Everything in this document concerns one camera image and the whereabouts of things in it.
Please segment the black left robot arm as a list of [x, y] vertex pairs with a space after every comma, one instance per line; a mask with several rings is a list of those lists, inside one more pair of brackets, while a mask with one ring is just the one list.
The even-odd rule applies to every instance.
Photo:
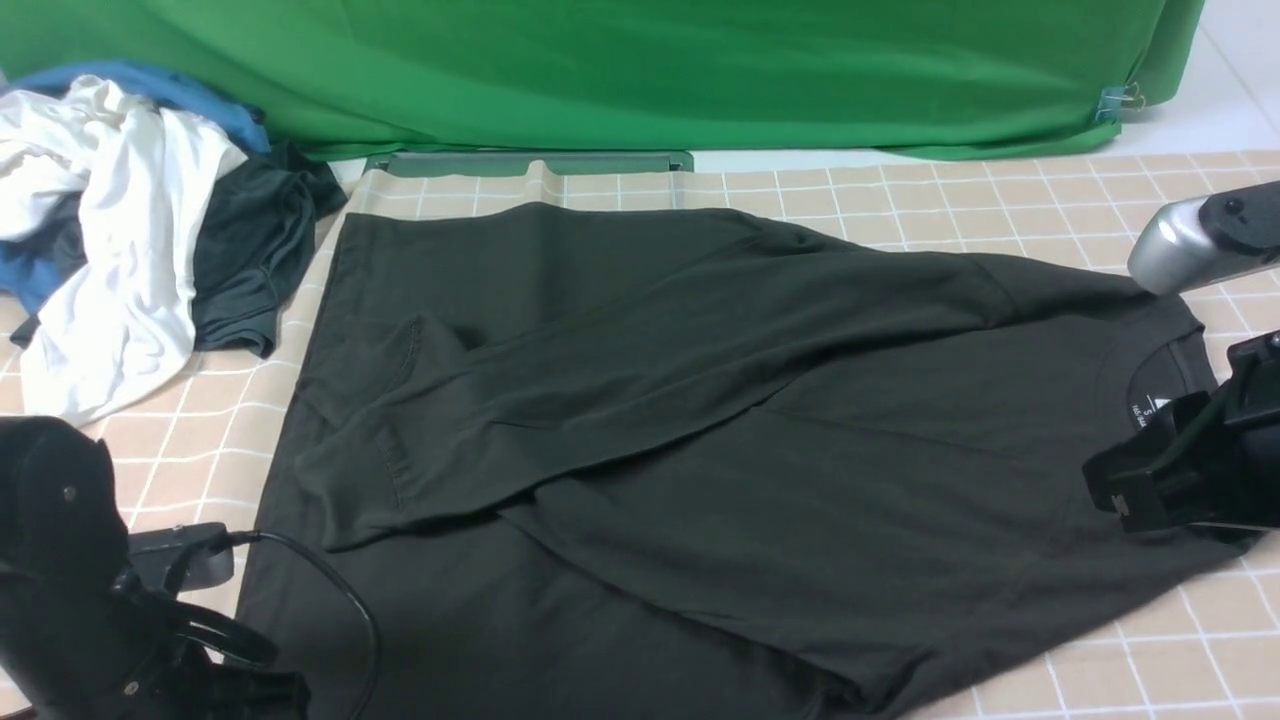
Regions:
[[1, 660], [19, 719], [303, 719], [265, 635], [186, 591], [228, 582], [223, 523], [133, 534], [108, 446], [54, 416], [1, 438]]

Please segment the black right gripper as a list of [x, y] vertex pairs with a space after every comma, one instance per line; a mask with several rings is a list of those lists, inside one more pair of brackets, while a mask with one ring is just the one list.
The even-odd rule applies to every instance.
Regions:
[[1083, 482], [1120, 530], [1254, 546], [1277, 529], [1277, 351], [1248, 341], [1229, 357], [1220, 380], [1190, 332], [1103, 364], [1097, 397], [1121, 427]]

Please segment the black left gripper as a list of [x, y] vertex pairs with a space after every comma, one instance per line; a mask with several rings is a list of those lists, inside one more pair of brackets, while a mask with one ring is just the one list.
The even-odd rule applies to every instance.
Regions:
[[305, 719], [310, 689], [274, 642], [140, 585], [72, 601], [63, 719]]

